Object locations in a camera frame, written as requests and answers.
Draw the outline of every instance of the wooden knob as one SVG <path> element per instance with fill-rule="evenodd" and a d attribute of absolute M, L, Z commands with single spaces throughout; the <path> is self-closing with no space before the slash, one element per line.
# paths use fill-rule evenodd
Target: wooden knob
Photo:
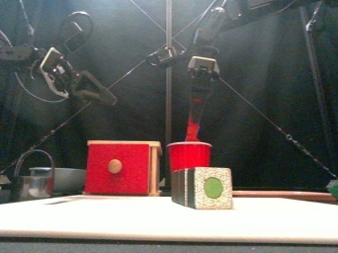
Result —
<path fill-rule="evenodd" d="M 113 159 L 109 163 L 109 171 L 114 174 L 122 171 L 122 162 L 118 159 Z"/>

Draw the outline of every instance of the red cube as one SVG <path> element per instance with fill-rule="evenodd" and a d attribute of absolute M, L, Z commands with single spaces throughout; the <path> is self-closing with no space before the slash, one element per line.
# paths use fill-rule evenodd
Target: red cube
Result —
<path fill-rule="evenodd" d="M 89 141 L 85 194 L 159 194 L 162 146 L 157 141 Z"/>

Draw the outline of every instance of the white table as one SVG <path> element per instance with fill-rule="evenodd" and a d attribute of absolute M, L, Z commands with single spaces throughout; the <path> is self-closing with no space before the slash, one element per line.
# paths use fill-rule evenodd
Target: white table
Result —
<path fill-rule="evenodd" d="M 170 197 L 71 196 L 0 206 L 0 237 L 338 244 L 338 206 L 234 198 L 199 211 Z"/>

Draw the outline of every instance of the black curtain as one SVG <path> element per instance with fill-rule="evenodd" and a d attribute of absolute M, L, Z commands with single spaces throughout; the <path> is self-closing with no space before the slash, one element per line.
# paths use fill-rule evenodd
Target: black curtain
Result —
<path fill-rule="evenodd" d="M 18 45 L 28 39 L 20 6 L 16 1 L 0 3 L 0 30 Z M 93 37 L 69 61 L 75 69 L 87 69 L 94 74 L 119 102 L 114 107 L 99 104 L 86 107 L 77 100 L 47 103 L 23 91 L 14 73 L 3 75 L 2 167 L 45 136 L 49 140 L 41 148 L 53 154 L 59 167 L 86 169 L 90 139 L 157 140 L 166 150 L 166 70 L 143 63 L 147 55 L 166 44 L 166 1 L 24 3 L 37 28 L 35 47 L 51 47 L 58 26 L 71 12 L 86 11 L 91 15 Z M 210 3 L 208 0 L 173 1 L 174 35 Z M 308 8 L 310 16 L 313 6 Z M 321 14 L 322 19 L 337 17 L 337 9 L 324 6 L 324 10 L 328 12 Z M 314 38 L 325 101 L 318 101 L 300 9 L 220 35 L 217 60 L 222 80 L 214 84 L 205 108 L 199 139 L 213 144 L 212 166 L 232 168 L 236 188 L 325 189 L 329 174 L 285 134 L 338 172 L 333 146 L 326 141 L 328 132 L 337 128 L 337 69 L 333 68 L 337 23 L 332 18 L 321 20 L 317 28 L 322 29 L 316 31 Z M 189 45 L 194 31 L 195 26 L 190 26 L 175 37 L 173 44 L 178 49 Z M 187 62 L 181 62 L 173 67 L 173 142 L 185 140 L 191 82 L 186 66 Z M 31 80 L 24 71 L 22 80 L 34 94 L 58 100 L 45 80 Z M 329 119 L 324 119 L 322 104 Z M 31 160 L 27 166 L 45 162 Z M 165 157 L 162 176 L 167 176 Z"/>

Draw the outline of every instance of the speckled block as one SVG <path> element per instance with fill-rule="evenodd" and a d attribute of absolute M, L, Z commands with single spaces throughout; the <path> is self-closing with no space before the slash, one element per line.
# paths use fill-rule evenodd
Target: speckled block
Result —
<path fill-rule="evenodd" d="M 171 199 L 198 210 L 233 208 L 233 178 L 229 168 L 195 167 L 171 172 Z"/>

